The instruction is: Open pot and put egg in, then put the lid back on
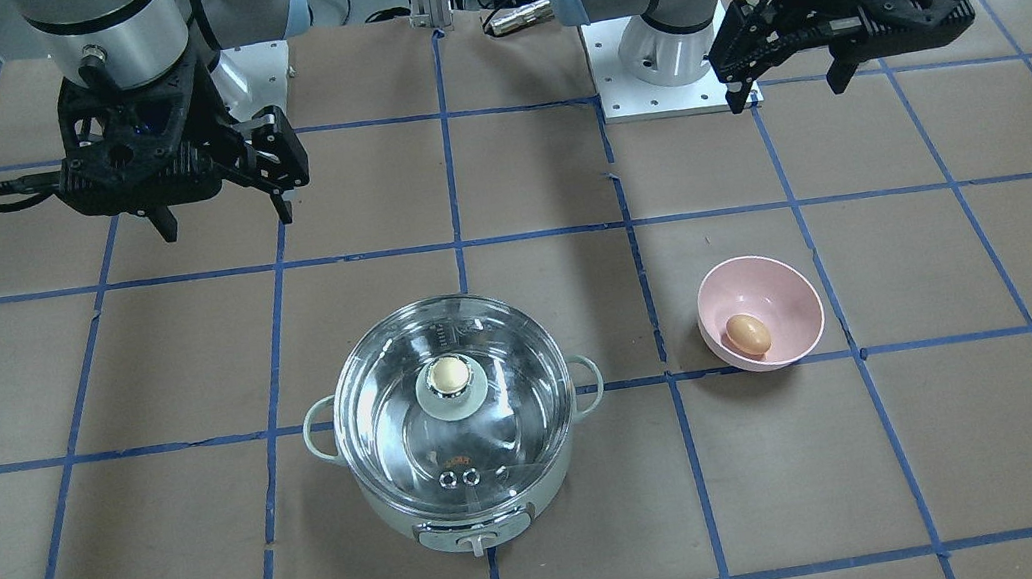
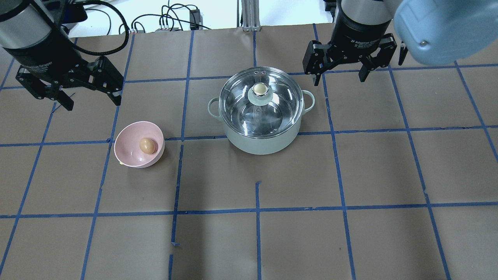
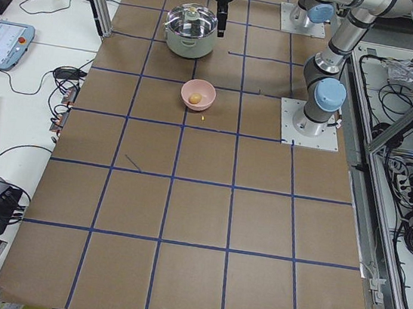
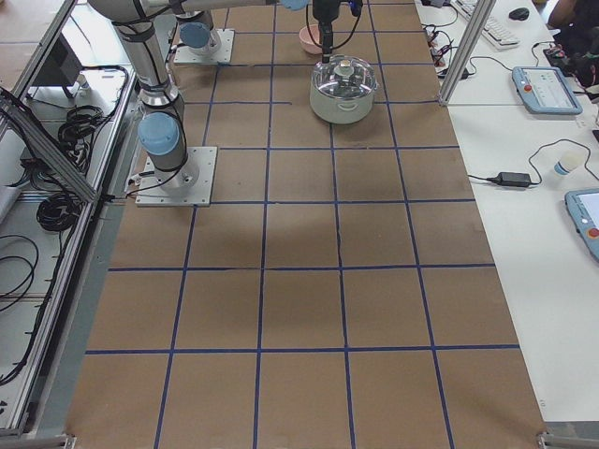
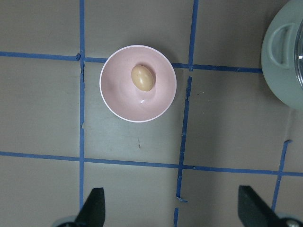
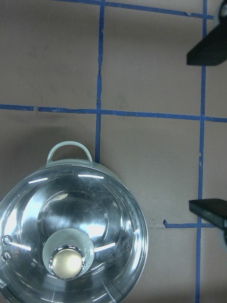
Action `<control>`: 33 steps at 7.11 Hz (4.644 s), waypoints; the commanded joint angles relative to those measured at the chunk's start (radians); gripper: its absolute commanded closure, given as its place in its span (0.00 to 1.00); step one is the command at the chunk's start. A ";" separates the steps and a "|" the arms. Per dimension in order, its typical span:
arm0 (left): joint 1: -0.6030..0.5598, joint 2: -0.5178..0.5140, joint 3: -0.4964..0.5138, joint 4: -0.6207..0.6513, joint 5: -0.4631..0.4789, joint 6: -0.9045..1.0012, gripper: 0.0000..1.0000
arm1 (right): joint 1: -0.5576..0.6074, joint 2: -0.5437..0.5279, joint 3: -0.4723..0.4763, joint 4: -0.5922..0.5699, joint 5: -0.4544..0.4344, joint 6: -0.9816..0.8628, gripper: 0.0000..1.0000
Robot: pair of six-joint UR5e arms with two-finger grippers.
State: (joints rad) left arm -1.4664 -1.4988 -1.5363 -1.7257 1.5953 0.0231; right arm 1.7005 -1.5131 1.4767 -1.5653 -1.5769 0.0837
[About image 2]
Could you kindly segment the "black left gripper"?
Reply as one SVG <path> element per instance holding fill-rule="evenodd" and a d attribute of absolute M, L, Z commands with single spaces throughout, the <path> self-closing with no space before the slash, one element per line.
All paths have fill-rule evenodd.
<path fill-rule="evenodd" d="M 38 100 L 57 101 L 73 110 L 63 88 L 91 87 L 121 105 L 123 75 L 105 56 L 87 62 L 61 31 L 2 32 L 2 48 L 19 62 L 16 80 Z"/>

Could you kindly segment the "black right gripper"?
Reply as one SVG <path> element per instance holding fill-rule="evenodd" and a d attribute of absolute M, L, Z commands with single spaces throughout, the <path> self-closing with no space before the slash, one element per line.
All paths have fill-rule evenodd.
<path fill-rule="evenodd" d="M 303 58 L 303 72 L 318 86 L 323 73 L 339 65 L 361 63 L 360 82 L 370 72 L 391 62 L 397 43 L 387 33 L 393 19 L 387 8 L 335 8 L 328 43 L 311 40 Z"/>

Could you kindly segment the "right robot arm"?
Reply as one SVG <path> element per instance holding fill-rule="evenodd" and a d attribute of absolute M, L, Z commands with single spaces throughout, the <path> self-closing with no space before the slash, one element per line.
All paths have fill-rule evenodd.
<path fill-rule="evenodd" d="M 385 68 L 401 39 L 402 65 L 408 53 L 418 63 L 446 65 L 467 58 L 497 39 L 496 0 L 334 0 L 334 28 L 328 43 L 310 41 L 303 71 L 321 76 L 338 65 L 361 63 L 359 79 Z"/>

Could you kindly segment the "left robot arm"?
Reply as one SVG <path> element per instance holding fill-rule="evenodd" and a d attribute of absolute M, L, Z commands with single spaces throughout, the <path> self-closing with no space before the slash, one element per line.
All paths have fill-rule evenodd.
<path fill-rule="evenodd" d="M 106 6 L 119 16 L 125 28 L 120 46 L 98 52 L 69 39 L 67 25 L 85 21 L 88 5 Z M 74 102 L 64 89 L 85 87 L 121 104 L 124 78 L 107 56 L 123 50 L 130 34 L 113 5 L 102 0 L 2 0 L 0 21 L 1 47 L 19 62 L 16 80 L 34 98 L 48 98 L 73 110 Z"/>

